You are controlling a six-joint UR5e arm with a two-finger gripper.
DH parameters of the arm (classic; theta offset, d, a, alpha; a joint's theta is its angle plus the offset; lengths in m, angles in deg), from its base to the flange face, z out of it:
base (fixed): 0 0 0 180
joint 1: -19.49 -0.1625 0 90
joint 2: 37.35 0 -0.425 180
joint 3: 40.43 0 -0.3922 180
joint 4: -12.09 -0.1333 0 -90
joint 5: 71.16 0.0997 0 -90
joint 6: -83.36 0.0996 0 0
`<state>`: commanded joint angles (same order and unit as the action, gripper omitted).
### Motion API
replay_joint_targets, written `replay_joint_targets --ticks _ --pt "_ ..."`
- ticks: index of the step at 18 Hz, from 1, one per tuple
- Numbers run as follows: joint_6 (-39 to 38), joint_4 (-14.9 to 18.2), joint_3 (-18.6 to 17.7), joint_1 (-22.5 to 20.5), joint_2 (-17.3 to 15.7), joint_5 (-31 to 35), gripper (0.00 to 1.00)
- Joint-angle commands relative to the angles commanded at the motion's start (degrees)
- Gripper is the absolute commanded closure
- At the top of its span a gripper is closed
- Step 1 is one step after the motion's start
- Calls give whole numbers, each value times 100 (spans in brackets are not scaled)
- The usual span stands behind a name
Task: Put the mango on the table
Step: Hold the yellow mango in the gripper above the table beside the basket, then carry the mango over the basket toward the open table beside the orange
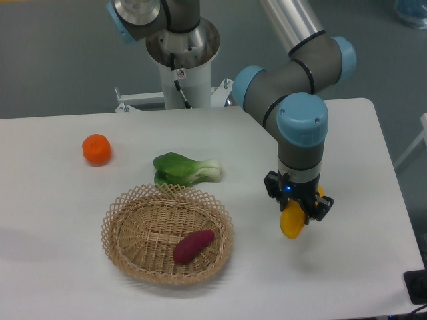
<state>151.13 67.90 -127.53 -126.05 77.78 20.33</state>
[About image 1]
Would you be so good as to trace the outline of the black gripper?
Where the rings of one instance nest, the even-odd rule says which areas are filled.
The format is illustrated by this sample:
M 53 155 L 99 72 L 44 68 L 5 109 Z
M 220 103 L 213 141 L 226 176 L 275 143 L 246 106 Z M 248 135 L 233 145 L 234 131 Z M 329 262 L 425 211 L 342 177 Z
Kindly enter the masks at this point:
M 276 200 L 281 212 L 286 208 L 289 199 L 305 200 L 305 224 L 309 224 L 313 220 L 321 221 L 334 204 L 331 197 L 320 195 L 319 180 L 318 175 L 310 181 L 295 182 L 287 173 L 281 175 L 269 171 L 263 182 L 268 196 Z

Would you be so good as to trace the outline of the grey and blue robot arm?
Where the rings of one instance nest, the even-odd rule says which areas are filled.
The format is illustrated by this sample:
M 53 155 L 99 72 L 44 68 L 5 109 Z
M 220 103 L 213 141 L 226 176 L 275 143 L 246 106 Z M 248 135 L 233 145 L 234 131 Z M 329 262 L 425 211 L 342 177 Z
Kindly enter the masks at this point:
M 322 220 L 333 200 L 319 191 L 328 110 L 318 92 L 348 78 L 356 53 L 329 37 L 307 1 L 262 1 L 289 62 L 275 71 L 246 67 L 232 97 L 278 144 L 278 169 L 264 183 L 284 221 Z M 159 66 L 168 109 L 211 106 L 211 62 L 220 48 L 216 27 L 199 1 L 110 1 L 107 11 L 122 39 L 144 40 Z

